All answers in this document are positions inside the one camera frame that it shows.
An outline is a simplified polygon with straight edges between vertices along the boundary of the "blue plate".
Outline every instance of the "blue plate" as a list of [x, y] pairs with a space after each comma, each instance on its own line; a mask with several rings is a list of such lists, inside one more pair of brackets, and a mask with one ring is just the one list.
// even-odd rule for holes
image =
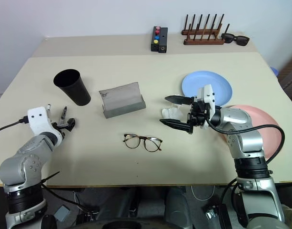
[[228, 81], [217, 73], [196, 71], [188, 74], [182, 81], [182, 91], [187, 97], [196, 96], [198, 89], [211, 84], [215, 93], [215, 104], [222, 106], [232, 97], [232, 87]]

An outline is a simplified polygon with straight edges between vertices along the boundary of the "eyeglass lens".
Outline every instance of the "eyeglass lens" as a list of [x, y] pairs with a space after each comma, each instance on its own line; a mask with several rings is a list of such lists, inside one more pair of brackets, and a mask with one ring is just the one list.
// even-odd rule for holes
[[238, 36], [236, 42], [237, 45], [245, 46], [249, 42], [249, 39], [247, 37]]
[[154, 137], [145, 139], [144, 146], [150, 152], [155, 152], [159, 149], [161, 142]]
[[224, 33], [223, 34], [223, 39], [225, 40], [225, 43], [231, 43], [234, 39], [234, 35], [230, 33]]
[[137, 135], [126, 135], [124, 142], [127, 147], [134, 149], [139, 146], [141, 140]]

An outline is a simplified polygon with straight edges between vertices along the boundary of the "eyeglasses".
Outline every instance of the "eyeglasses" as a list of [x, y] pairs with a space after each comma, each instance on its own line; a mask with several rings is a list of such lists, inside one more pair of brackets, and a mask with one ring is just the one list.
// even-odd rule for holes
[[141, 139], [144, 140], [144, 147], [149, 152], [155, 152], [157, 150], [161, 150], [160, 146], [162, 140], [155, 138], [155, 137], [143, 137], [133, 134], [125, 134], [125, 140], [123, 142], [126, 144], [127, 147], [131, 149], [135, 149], [140, 145]]
[[222, 39], [225, 40], [225, 43], [231, 43], [233, 41], [237, 42], [237, 45], [245, 46], [249, 42], [250, 38], [245, 36], [235, 36], [231, 33], [222, 33]]

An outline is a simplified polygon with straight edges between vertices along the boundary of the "wooden rack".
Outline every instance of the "wooden rack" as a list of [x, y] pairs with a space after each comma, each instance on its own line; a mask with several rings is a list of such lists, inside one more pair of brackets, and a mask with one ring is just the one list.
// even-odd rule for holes
[[186, 15], [185, 27], [181, 32], [182, 35], [187, 36], [186, 39], [184, 40], [184, 44], [185, 45], [224, 44], [223, 39], [218, 39], [218, 35], [219, 35], [220, 29], [222, 27], [222, 20], [223, 20], [224, 14], [221, 16], [220, 23], [216, 29], [214, 29], [214, 23], [216, 21], [217, 14], [215, 14], [215, 16], [214, 16], [214, 19], [213, 19], [213, 22], [211, 24], [210, 29], [206, 28], [208, 25], [208, 20], [209, 20], [210, 14], [208, 14], [208, 16], [207, 16], [204, 28], [200, 29], [202, 17], [203, 17], [203, 15], [201, 14], [199, 23], [197, 24], [196, 28], [193, 29], [193, 24], [194, 24], [194, 20], [195, 20], [195, 14], [194, 14], [193, 19], [192, 19], [192, 23], [190, 23], [188, 26], [188, 29], [186, 29], [187, 21], [188, 21], [188, 14]]

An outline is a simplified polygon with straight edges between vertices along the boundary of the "beige table surface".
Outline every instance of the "beige table surface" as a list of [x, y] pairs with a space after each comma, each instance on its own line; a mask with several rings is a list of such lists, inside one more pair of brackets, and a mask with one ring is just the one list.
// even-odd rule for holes
[[[54, 86], [54, 76], [68, 68], [80, 71], [91, 94], [88, 105], [75, 105]], [[286, 140], [269, 168], [276, 182], [292, 181], [292, 102], [263, 58], [251, 50], [32, 57], [0, 99], [0, 127], [17, 121], [28, 109], [48, 103], [52, 120], [57, 121], [63, 107], [68, 107], [67, 118], [75, 117], [77, 125], [66, 132], [42, 170], [42, 177], [61, 171], [48, 182], [51, 186], [225, 184], [236, 172], [219, 134], [195, 128], [189, 135], [159, 122], [161, 109], [170, 106], [164, 97], [181, 94], [181, 81], [197, 70], [216, 72], [230, 82], [233, 96], [227, 106], [252, 105], [279, 123]], [[98, 91], [132, 82], [139, 82], [147, 108], [106, 119]], [[162, 151], [150, 153], [142, 145], [128, 149], [122, 142], [124, 133], [158, 137], [163, 140]], [[1, 131], [0, 164], [31, 137], [29, 125]]]

